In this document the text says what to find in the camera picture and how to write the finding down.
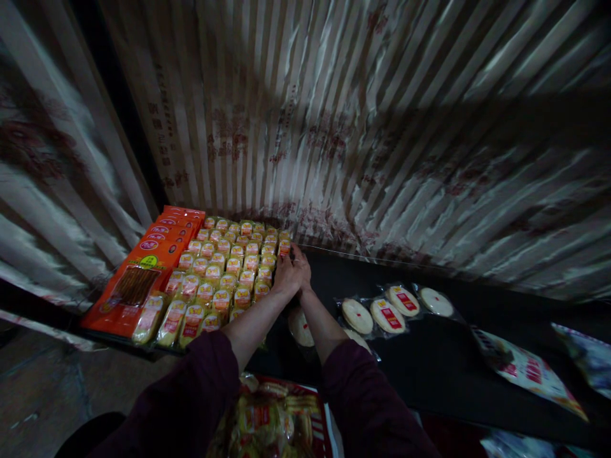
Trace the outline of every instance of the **floor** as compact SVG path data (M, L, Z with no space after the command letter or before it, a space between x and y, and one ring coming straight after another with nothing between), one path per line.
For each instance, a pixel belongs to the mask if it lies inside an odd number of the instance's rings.
M20 328L0 349L0 458L53 457L87 420L128 413L137 395L177 360L164 356L150 363L115 350L78 352Z

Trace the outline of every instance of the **fabric backdrop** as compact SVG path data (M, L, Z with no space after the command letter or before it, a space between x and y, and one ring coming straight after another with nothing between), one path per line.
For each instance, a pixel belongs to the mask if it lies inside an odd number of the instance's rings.
M100 4L172 203L372 261L610 294L596 1Z
M157 210L65 4L0 1L0 277L83 312Z

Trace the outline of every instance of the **snack bag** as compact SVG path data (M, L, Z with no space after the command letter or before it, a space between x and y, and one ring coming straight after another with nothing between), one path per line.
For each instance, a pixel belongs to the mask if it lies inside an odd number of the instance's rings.
M256 272L259 266L259 257L256 254L250 254L244 258L244 268Z
M235 243L235 238L237 237L237 234L235 232L225 232L225 235L223 236L223 238L225 240L227 240L228 242L230 242L231 244Z
M185 278L186 273L181 272L180 270L175 270L170 275L170 279L167 281L167 285L165 286L165 293L168 298L173 299L174 295L178 291L183 284L183 279Z
M210 259L210 265L218 265L218 268L221 272L225 271L225 255L223 253L219 253L218 251L212 255L212 259Z
M265 225L263 223L255 223L253 227L253 233L265 234Z
M169 242L185 243L191 239L193 228L167 225L161 223L151 224L141 239L141 242L151 240L168 240Z
M361 335L369 336L374 330L374 320L369 311L358 301L358 298L345 298L340 304L344 321Z
M552 328L588 385L611 399L611 345L556 323Z
M245 235L250 238L253 233L254 222L243 219L240 221L240 235Z
M182 349L185 349L195 337L200 335L202 332L200 325L203 320L204 307L201 305L191 305L187 308L183 321L183 329L178 338L178 344Z
M250 239L247 235L238 235L235 239L235 244L241 247L246 247L246 245L248 245L248 242L250 242Z
M260 301L269 294L270 287L264 281L255 282L255 301Z
M280 239L278 244L278 256L286 256L291 253L291 241L288 239Z
M280 409L275 400L240 397L236 412L240 434L252 434L264 447L272 445L284 431Z
M219 253L223 253L225 256L229 256L229 253L231 253L231 242L225 238L218 239L216 250Z
M161 291L180 256L180 245L166 240L140 242L110 279L81 326L130 338L151 291Z
M237 288L234 294L234 305L239 309L250 307L250 289L246 286Z
M146 299L138 324L132 334L132 341L144 345L155 334L160 317L164 313L165 294L153 291Z
M265 265L271 268L276 267L276 257L273 254L262 254L261 265Z
M190 251L183 251L178 260L178 268L180 270L190 270L193 267L193 261L195 261L196 255Z
M380 328L389 334L401 334L406 331L403 316L385 298L372 301L371 316Z
M196 230L199 230L199 222L188 218L188 217L179 217L178 215L170 215L170 214L165 214L162 213L161 215L159 215L157 217L157 219L155 220L156 223L160 223L160 224L167 224L167 225L172 225L172 226L184 226L184 227L188 227L188 228L195 228Z
M412 288L420 299L421 312L431 313L433 315L450 318L451 320L465 323L458 310L454 307L450 299L443 293L432 288L426 288L417 283L412 283Z
M209 281L204 280L197 288L197 294L195 295L195 303L203 305L204 307L210 306L214 297L216 289L214 285Z
M223 313L218 310L210 310L202 321L202 331L218 331L223 326Z
M543 359L476 326L471 326L471 332L486 364L497 374L588 421L582 407Z
M229 311L229 305L231 303L231 293L226 289L219 289L214 293L212 299L212 307L218 312L227 313Z
M272 286L272 273L273 269L270 266L260 266L258 280L267 283Z
M164 213L179 214L192 219L204 219L206 217L205 211L193 210L184 207L176 207L171 205L164 205Z
M233 245L231 247L231 257L232 258L243 258L244 257L244 247L241 245Z
M207 242L210 239L210 230L209 229L200 229L197 232L197 240L201 240L202 242Z
M295 307L288 316L288 330L295 341L302 347L314 347L314 337L301 307Z
M214 216L208 216L204 220L204 229L212 230L216 225L216 218Z
M259 245L263 243L263 239L264 239L264 238L265 238L265 237L264 237L264 236L263 236L263 234L262 234L262 233L260 233L260 232L253 232L253 234L250 236L250 240L251 240L252 242L256 242L256 243L258 243Z
M229 229L229 221L227 221L225 218L219 218L216 220L215 228L221 231L221 233L225 233L225 231Z
M214 229L210 233L210 241L214 244L215 247L218 245L218 241L221 239L221 237L223 237L223 234L221 234L221 231L219 231L218 229Z
M276 252L276 249L273 245L263 245L261 247L261 256L265 256L266 254L273 256Z
M186 275L183 284L178 290L177 297L185 302L191 302L195 298L197 288L199 288L200 278L198 275Z
M508 431L491 431L479 442L491 458L555 458L554 445Z
M229 224L229 228L227 229L228 232L232 232L236 235L239 234L241 230L240 225L238 223L234 223L233 221L231 224Z
M215 288L218 288L221 275L222 271L218 265L209 265L206 268L206 275L204 276L204 278L208 282L210 282Z
M239 276L240 270L242 270L242 260L240 258L229 258L227 260L227 266L225 267L227 273L234 276Z
M249 254L258 255L259 244L257 242L250 242L248 245L246 245L246 250L244 253L246 256L248 256Z
M406 319L422 318L422 308L416 296L410 293L401 283L391 284L381 287L386 299L402 314Z
M265 242L263 243L266 245L273 245L275 248L276 245L278 245L278 236L275 234L268 234L265 236Z
M240 274L240 285L244 285L252 291L255 284L255 273L252 270L243 270Z
M201 252L201 256L205 257L206 259L212 259L212 255L214 254L214 244L212 242L205 242L202 245L202 252Z
M202 251L202 245L203 242L201 240L191 240L186 250L190 251L196 256L199 256L199 253Z
M165 318L157 333L157 345L171 347L176 341L178 330L180 329L183 318L185 317L186 304L181 300L173 300L167 308Z
M191 269L193 270L193 273L203 277L206 274L206 268L208 267L208 264L209 260L203 256L200 256L199 258L196 258L195 261L193 261L193 266L191 267Z
M246 311L246 309L237 309L237 308L234 307L231 310L231 313L229 314L229 322L231 323L234 319L238 318L245 311Z
M232 274L225 274L221 277L220 281L220 289L226 289L229 293L233 293L235 291L235 287L237 286L237 278Z

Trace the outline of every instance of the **table surface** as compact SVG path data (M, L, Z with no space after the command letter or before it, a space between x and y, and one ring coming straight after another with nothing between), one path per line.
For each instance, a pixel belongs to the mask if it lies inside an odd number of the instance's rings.
M546 360L591 423L507 382L486 366L467 326L433 315L409 321L408 334L369 342L381 358L380 369L409 407L548 441L611 450L611 400L586 384L550 326L564 324L611 342L610 307L565 303L327 254L307 256L313 289L333 316L338 316L336 298L375 297L379 284L418 282L435 288L450 298L469 324ZM247 370L316 385L320 362L313 350L302 352L288 332L291 306L268 334L269 350L256 352Z

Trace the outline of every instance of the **red label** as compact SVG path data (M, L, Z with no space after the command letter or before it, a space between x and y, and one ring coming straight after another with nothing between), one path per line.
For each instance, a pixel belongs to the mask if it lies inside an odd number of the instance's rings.
M140 323L138 324L138 327L143 329L150 328L156 315L156 310L144 309L142 315L140 315Z
M386 318L391 328L401 329L401 323L399 323L399 320L392 312L392 310L390 310L389 308L382 309L382 315L384 315L384 318Z
M197 326L186 324L183 329L183 337L195 337L197 335Z
M159 243L155 242L154 240L147 240L146 242L142 242L140 244L140 248L145 249L145 250L155 249L158 246L159 246Z
M526 378L532 380L534 383L541 384L541 368L536 359L531 357L528 358L526 363Z
M399 293L399 294L397 294L397 297L403 303L403 305L405 305L405 308L407 310L415 310L416 309L415 304L409 300L409 297L407 297L407 294Z
M508 365L505 369L503 369L503 372L508 373L512 377L517 377L517 367L515 364Z
M169 333L176 332L178 328L178 321L180 320L181 314L177 312L170 312L167 320L165 320L164 329Z
M255 429L269 424L269 406L255 407Z

